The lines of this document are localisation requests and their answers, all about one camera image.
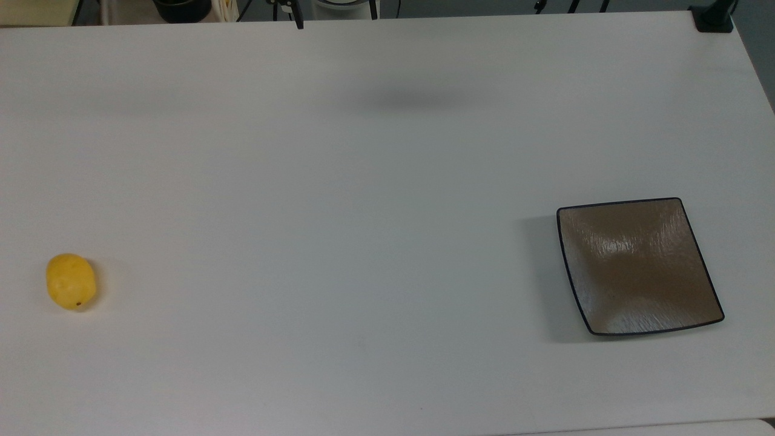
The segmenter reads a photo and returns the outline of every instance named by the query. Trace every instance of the black pot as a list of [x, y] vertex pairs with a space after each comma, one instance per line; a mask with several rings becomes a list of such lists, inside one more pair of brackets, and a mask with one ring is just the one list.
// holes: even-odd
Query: black pot
[[210, 0], [153, 0], [166, 22], [200, 22], [210, 13]]

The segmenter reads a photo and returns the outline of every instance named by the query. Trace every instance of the cable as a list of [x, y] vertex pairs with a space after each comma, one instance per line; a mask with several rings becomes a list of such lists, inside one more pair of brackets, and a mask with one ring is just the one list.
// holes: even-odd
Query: cable
[[245, 9], [243, 9], [243, 11], [239, 13], [239, 17], [237, 17], [237, 22], [242, 21], [242, 17], [245, 16], [245, 12], [247, 12], [247, 9], [250, 7], [250, 3], [253, 3], [253, 0], [247, 0], [247, 4], [245, 4]]

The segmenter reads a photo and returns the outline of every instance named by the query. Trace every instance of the metal stand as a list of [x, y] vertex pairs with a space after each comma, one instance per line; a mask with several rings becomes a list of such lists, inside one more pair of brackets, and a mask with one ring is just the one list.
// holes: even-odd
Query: metal stand
[[703, 33], [730, 33], [735, 26], [729, 15], [729, 8], [735, 0], [716, 0], [712, 5], [689, 6], [694, 25]]

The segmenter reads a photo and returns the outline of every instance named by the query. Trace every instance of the brown square plate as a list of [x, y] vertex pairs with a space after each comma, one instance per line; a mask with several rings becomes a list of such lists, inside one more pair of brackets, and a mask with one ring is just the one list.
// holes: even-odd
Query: brown square plate
[[557, 227], [590, 333], [659, 333], [724, 319], [680, 199], [563, 207]]

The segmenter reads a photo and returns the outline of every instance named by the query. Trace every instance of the lemon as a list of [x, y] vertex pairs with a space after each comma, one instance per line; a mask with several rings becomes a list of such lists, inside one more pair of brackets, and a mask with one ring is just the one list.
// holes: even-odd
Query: lemon
[[46, 267], [46, 285], [51, 299], [69, 310], [85, 304], [97, 292], [91, 265], [86, 259], [71, 253], [51, 258]]

